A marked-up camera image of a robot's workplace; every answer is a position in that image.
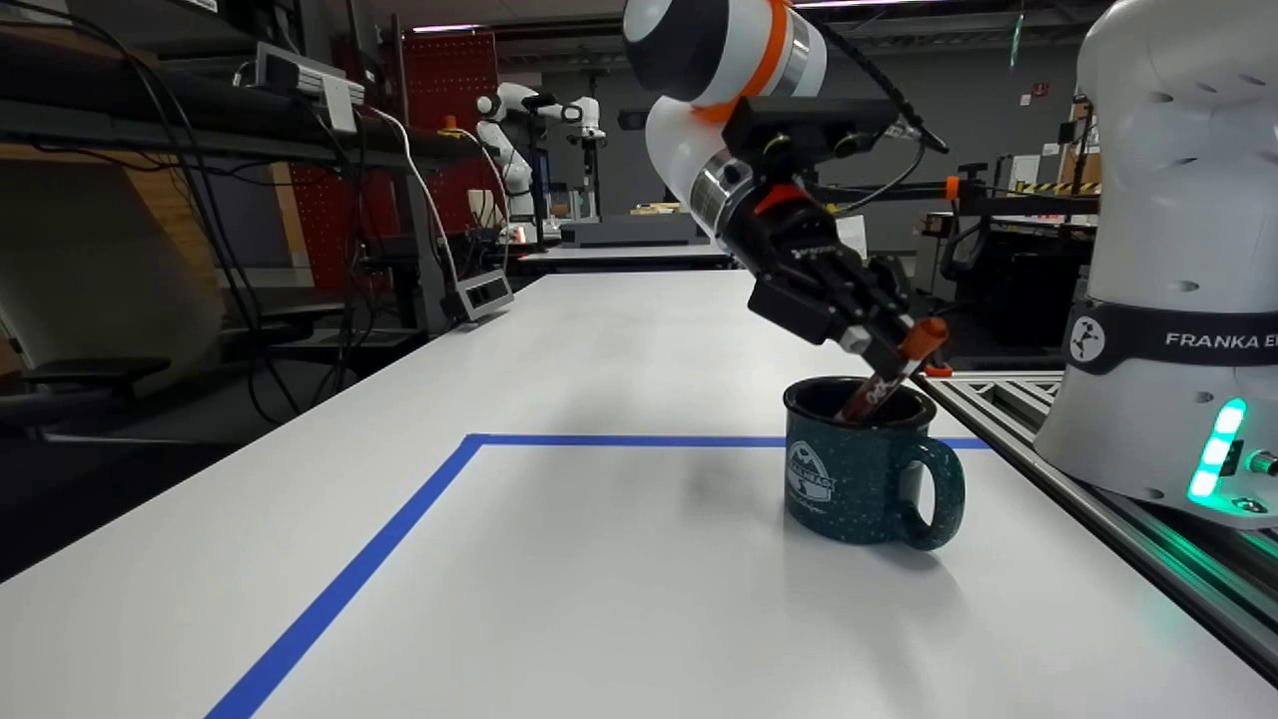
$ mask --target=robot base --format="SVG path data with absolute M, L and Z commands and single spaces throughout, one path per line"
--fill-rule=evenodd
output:
M 1257 532 L 1278 525 L 1275 437 L 1278 367 L 1129 358 L 1109 375 L 1071 367 L 1036 448 L 1092 485 Z

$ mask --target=white robot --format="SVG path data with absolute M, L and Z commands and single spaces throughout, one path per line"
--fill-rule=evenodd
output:
M 596 147 L 604 139 L 601 98 L 578 94 L 570 103 L 558 103 L 549 91 L 536 91 L 528 82 L 501 82 L 493 94 L 480 94 L 477 106 L 480 106 L 477 134 L 497 150 L 497 167 L 505 175 L 509 222 L 536 227 L 536 215 L 545 215 L 545 239 L 558 239 L 558 222 L 549 212 L 549 195 L 536 195 L 536 172 L 545 172 L 545 167 L 532 167 L 522 159 L 522 150 L 512 142 L 505 123 L 532 123 L 532 129 L 570 123 L 577 134 Z
M 665 98 L 647 150 L 755 270 L 751 307 L 842 338 L 891 377 L 935 348 L 834 246 L 802 179 L 733 147 L 739 98 L 819 94 L 822 34 L 774 0 L 630 0 L 630 63 Z M 1092 307 L 1039 452 L 1084 484 L 1278 525 L 1278 3 L 1119 0 L 1088 34 L 1105 212 Z
M 1039 456 L 1065 473 L 1278 525 L 1278 3 L 1119 0 L 1080 91 L 1105 208 Z

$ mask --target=mug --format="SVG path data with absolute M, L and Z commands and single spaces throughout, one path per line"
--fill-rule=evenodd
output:
M 786 385 L 786 511 L 842 541 L 906 541 L 935 551 L 955 537 L 968 501 L 958 456 L 926 437 L 935 403 L 900 385 L 866 421 L 839 421 L 862 377 L 802 377 Z M 924 468 L 935 479 L 935 519 L 918 511 Z

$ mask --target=wall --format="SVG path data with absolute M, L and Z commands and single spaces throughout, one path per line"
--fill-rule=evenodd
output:
M 912 94 L 924 121 L 952 139 L 952 154 L 931 154 L 915 179 L 938 179 L 958 164 L 987 164 L 1011 150 L 1039 150 L 1055 139 L 1071 89 L 1075 89 L 1080 47 L 1026 47 L 1011 73 L 1008 50 L 918 50 L 918 54 L 883 54 L 883 73 Z M 1023 91 L 1036 82 L 1046 89 L 1043 98 L 1018 106 Z M 545 89 L 558 98 L 593 91 L 593 74 L 545 73 Z M 834 63 L 833 91 L 839 94 L 878 94 L 860 67 Z M 624 130 L 624 106 L 647 106 L 647 91 L 630 73 L 606 73 L 596 79 L 604 98 L 606 147 L 604 147 L 604 215 L 624 215 L 630 204 L 659 200 L 665 183 L 655 179 L 645 130 Z M 552 134 L 557 179 L 578 175 L 578 150 Z M 839 159 L 822 167 L 829 188 L 849 183 L 883 183 L 912 164 L 912 147 L 883 142 L 871 154 Z M 874 250 L 915 250 L 918 215 L 938 204 L 878 204 L 866 212 Z

